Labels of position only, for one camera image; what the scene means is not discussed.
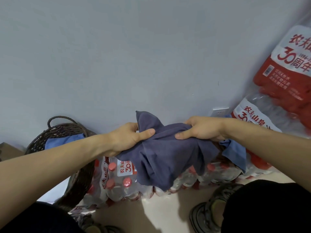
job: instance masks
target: light blue wall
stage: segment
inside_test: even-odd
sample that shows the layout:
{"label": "light blue wall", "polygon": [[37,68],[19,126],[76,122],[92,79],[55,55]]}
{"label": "light blue wall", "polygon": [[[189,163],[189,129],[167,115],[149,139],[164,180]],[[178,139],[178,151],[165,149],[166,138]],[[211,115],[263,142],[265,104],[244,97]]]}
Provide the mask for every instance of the light blue wall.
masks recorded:
{"label": "light blue wall", "polygon": [[307,0],[0,0],[0,142],[233,107]]}

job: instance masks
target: electrical outlet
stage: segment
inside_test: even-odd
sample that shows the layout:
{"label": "electrical outlet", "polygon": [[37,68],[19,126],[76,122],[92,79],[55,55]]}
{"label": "electrical outlet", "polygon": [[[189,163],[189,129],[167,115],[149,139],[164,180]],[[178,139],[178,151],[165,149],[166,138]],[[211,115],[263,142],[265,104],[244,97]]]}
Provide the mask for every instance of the electrical outlet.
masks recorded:
{"label": "electrical outlet", "polygon": [[210,117],[224,117],[227,114],[228,109],[229,107],[213,109]]}

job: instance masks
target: left hand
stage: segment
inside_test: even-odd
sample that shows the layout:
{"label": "left hand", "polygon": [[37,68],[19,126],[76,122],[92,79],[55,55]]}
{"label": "left hand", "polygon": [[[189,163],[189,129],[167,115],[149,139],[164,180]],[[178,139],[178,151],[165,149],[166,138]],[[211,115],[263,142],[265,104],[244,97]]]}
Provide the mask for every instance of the left hand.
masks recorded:
{"label": "left hand", "polygon": [[107,157],[116,156],[121,151],[132,148],[137,142],[152,137],[156,132],[153,128],[138,133],[136,131],[138,131],[137,123],[126,123],[108,133],[111,150],[105,152],[104,155]]}

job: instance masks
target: right hand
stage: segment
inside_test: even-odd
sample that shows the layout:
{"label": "right hand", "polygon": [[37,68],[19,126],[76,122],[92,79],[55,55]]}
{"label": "right hand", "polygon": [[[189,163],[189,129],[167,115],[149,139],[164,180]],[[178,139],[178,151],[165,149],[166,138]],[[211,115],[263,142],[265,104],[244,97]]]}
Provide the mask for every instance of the right hand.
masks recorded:
{"label": "right hand", "polygon": [[213,141],[225,140],[225,121],[228,118],[200,117],[193,116],[185,121],[185,124],[191,125],[187,131],[177,133],[175,138],[178,140],[196,137],[199,139],[211,139]]}

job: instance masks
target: wicker basket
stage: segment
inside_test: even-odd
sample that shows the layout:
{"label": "wicker basket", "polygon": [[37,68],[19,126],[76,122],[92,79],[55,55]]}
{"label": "wicker basket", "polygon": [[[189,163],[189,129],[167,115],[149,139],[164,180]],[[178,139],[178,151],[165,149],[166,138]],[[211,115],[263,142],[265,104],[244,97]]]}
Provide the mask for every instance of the wicker basket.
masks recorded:
{"label": "wicker basket", "polygon": [[[65,118],[72,123],[62,123],[51,127],[50,122],[55,118]],[[49,138],[62,138],[72,135],[84,133],[85,137],[95,135],[90,130],[87,130],[81,124],[78,124],[71,118],[65,116],[55,116],[49,119],[48,129],[37,136],[27,147],[26,154],[35,153],[45,149],[46,140]],[[58,199],[54,205],[69,212],[83,199],[84,195],[90,188],[92,176],[94,173],[94,161],[88,163],[74,174],[70,180],[65,194]]]}

